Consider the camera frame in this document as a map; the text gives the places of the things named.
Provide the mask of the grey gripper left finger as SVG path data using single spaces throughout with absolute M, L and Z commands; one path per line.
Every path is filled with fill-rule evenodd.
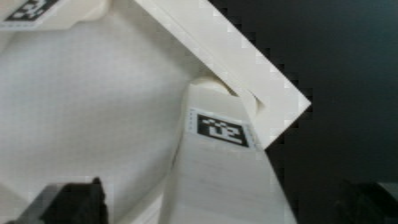
M 11 224 L 111 224 L 102 179 L 52 183 Z

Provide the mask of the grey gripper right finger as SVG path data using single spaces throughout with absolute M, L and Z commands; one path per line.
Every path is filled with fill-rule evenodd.
M 342 183 L 336 224 L 398 224 L 398 182 Z

